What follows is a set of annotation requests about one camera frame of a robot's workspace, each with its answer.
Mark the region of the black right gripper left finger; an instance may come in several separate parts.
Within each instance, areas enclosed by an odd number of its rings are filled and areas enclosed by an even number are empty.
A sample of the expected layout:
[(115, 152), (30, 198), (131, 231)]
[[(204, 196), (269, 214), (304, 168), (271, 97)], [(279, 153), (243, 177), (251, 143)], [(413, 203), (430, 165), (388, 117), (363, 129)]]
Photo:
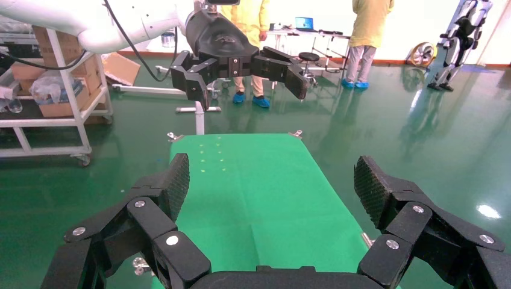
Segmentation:
[(184, 153), (163, 172), (138, 179), (121, 202), (67, 230), (42, 288), (105, 288), (107, 278), (135, 254), (165, 288), (190, 288), (212, 265), (176, 223), (189, 184)]

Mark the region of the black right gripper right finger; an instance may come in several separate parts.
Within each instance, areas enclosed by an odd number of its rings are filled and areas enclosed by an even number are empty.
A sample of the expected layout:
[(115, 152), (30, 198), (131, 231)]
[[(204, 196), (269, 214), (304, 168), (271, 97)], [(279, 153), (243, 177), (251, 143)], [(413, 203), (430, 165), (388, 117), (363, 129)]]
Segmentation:
[(412, 181), (384, 173), (369, 156), (354, 167), (354, 190), (380, 236), (357, 272), (396, 288), (414, 259), (453, 288), (509, 288), (510, 255), (494, 234), (445, 211)]

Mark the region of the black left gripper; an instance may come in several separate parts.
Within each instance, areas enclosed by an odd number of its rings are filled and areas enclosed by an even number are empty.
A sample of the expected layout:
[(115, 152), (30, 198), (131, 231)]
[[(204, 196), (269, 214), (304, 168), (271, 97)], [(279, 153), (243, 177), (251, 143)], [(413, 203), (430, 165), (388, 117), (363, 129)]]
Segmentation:
[(192, 48), (182, 51), (171, 65), (175, 89), (208, 110), (207, 85), (217, 78), (259, 76), (281, 82), (299, 100), (306, 98), (308, 82), (296, 59), (270, 47), (259, 50), (247, 36), (220, 13), (207, 10), (192, 14), (186, 23), (186, 39)]

